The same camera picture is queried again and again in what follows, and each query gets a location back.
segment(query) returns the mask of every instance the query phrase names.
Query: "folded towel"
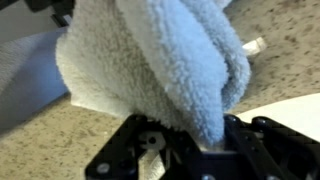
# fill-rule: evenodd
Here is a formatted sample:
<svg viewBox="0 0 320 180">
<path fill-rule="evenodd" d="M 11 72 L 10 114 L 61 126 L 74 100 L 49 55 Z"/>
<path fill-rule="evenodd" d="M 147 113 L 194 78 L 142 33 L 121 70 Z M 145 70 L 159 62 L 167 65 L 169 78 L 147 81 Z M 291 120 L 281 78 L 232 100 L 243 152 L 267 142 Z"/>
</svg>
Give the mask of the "folded towel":
<svg viewBox="0 0 320 180">
<path fill-rule="evenodd" d="M 223 112 L 244 94 L 250 67 L 227 1 L 217 2 L 77 0 L 56 51 L 72 104 L 144 114 L 207 147 L 221 141 Z"/>
</svg>

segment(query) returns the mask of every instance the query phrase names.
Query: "speckled countertop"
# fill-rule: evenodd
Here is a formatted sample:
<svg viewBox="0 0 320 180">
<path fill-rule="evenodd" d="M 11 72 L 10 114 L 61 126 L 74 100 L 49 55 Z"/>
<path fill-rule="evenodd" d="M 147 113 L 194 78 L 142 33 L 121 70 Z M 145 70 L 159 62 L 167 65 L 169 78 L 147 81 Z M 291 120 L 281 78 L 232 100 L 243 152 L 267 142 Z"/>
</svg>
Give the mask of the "speckled countertop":
<svg viewBox="0 0 320 180">
<path fill-rule="evenodd" d="M 320 92 L 319 8 L 317 0 L 236 0 L 226 10 L 244 42 L 268 44 L 251 59 L 251 84 L 233 113 Z M 121 123 L 65 97 L 0 140 L 0 180 L 83 179 Z"/>
</svg>

